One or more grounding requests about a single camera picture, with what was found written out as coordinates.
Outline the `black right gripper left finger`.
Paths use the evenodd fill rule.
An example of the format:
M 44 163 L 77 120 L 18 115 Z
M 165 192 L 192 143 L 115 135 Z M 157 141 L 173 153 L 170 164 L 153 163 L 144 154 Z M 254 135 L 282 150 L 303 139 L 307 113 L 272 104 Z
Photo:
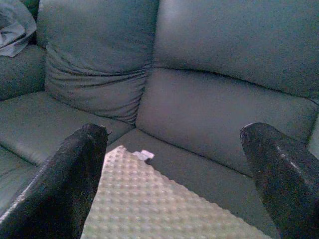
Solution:
M 0 208 L 3 239 L 78 239 L 101 178 L 105 127 L 83 125 Z

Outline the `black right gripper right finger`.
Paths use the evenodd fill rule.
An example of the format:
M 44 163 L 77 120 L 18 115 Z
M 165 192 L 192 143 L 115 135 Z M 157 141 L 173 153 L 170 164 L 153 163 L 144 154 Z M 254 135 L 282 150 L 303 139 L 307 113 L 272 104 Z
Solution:
M 319 237 L 319 161 L 300 141 L 256 122 L 240 131 L 256 190 L 283 239 Z

